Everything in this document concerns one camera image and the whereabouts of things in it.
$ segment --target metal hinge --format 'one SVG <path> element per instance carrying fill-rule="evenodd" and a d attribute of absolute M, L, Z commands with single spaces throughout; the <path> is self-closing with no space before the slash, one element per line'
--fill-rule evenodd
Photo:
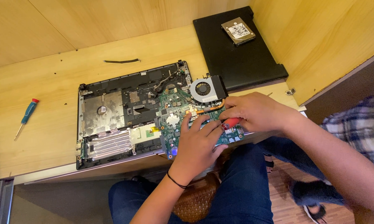
<path fill-rule="evenodd" d="M 289 89 L 287 91 L 285 91 L 285 94 L 288 95 L 288 96 L 291 96 L 293 94 L 296 93 L 296 89 L 295 88 L 292 88 L 292 89 Z"/>

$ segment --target black wrist band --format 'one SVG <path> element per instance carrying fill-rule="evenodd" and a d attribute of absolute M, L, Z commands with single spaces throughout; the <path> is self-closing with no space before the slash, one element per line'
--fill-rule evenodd
<path fill-rule="evenodd" d="M 188 185 L 187 185 L 187 186 L 183 186 L 183 185 L 178 184 L 175 180 L 173 180 L 173 178 L 171 178 L 171 177 L 169 176 L 169 170 L 166 172 L 166 174 L 167 174 L 167 177 L 169 177 L 170 180 L 172 180 L 175 184 L 177 184 L 177 186 L 179 186 L 179 187 L 181 187 L 181 188 L 183 188 L 183 189 L 185 189 L 185 188 L 188 187 Z"/>

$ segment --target human hand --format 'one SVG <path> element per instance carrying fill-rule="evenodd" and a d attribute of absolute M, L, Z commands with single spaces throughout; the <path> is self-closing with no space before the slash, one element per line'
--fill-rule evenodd
<path fill-rule="evenodd" d="M 258 92 L 229 96 L 225 99 L 225 108 L 219 115 L 220 120 L 243 118 L 239 123 L 251 132 L 284 131 L 289 118 L 298 113 L 297 110 Z"/>
<path fill-rule="evenodd" d="M 224 149 L 228 148 L 228 145 L 215 147 L 224 131 L 220 126 L 221 121 L 209 122 L 200 130 L 202 123 L 210 119 L 208 115 L 201 115 L 189 129 L 190 118 L 191 113 L 186 115 L 181 123 L 177 156 L 169 170 L 169 175 L 181 185 L 188 185 L 195 176 L 212 165 Z"/>

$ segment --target wooden table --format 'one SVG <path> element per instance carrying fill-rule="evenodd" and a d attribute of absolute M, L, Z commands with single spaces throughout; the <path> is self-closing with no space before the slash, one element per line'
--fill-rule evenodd
<path fill-rule="evenodd" d="M 103 62 L 135 58 L 141 62 Z M 0 67 L 0 179 L 49 169 L 43 171 L 47 177 L 55 175 L 54 170 L 65 172 L 64 167 L 68 167 L 68 171 L 69 167 L 75 167 L 79 84 L 143 71 L 179 59 L 187 61 L 193 79 L 208 72 L 192 25 Z M 285 94 L 286 90 L 287 84 L 280 81 L 230 95 L 253 91 L 273 93 L 271 97 L 278 102 L 305 110 L 297 105 L 293 96 Z M 14 141 L 32 98 L 40 102 Z M 170 162 L 153 158 L 112 172 L 140 169 L 142 164 L 160 166 Z"/>

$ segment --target wooden floor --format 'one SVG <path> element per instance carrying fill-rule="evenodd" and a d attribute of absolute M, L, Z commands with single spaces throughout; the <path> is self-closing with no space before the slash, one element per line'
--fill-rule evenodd
<path fill-rule="evenodd" d="M 303 208 L 297 206 L 292 200 L 288 187 L 284 184 L 287 176 L 298 181 L 315 181 L 316 178 L 295 168 L 290 163 L 284 163 L 274 158 L 274 171 L 269 174 L 270 199 L 273 203 L 275 224 L 313 224 Z M 344 206 L 324 204 L 327 214 L 325 220 L 328 224 L 354 224 L 354 216 Z"/>

